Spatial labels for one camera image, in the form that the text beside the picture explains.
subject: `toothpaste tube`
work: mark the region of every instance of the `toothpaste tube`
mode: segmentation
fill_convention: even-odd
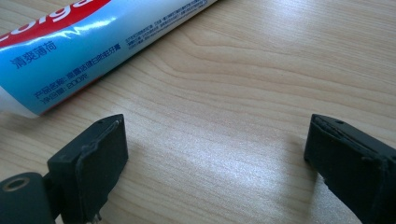
[[[0,35],[0,111],[35,118],[216,0],[82,0]]]

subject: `metal part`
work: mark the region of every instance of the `metal part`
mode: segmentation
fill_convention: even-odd
[[[313,115],[304,158],[362,223],[396,222],[396,149],[341,120]]]
[[[0,223],[97,223],[128,160],[123,115],[95,122],[48,161],[0,183]]]

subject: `round hole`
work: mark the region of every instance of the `round hole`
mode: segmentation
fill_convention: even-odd
[[[3,186],[3,191],[11,192],[11,191],[15,191],[18,189],[22,189],[29,183],[29,180],[30,179],[28,177],[19,177],[19,178],[10,180],[10,181],[8,181],[8,183],[6,183]]]

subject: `white tube edge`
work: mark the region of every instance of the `white tube edge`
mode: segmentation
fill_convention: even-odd
[[[38,115],[21,105],[12,97],[3,87],[0,86],[0,112],[7,111],[13,114],[21,115],[29,119],[35,119]]]

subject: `red logo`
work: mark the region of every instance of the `red logo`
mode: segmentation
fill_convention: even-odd
[[[8,34],[0,35],[0,48],[62,30],[90,16],[109,2],[110,0],[81,0],[59,9]]]

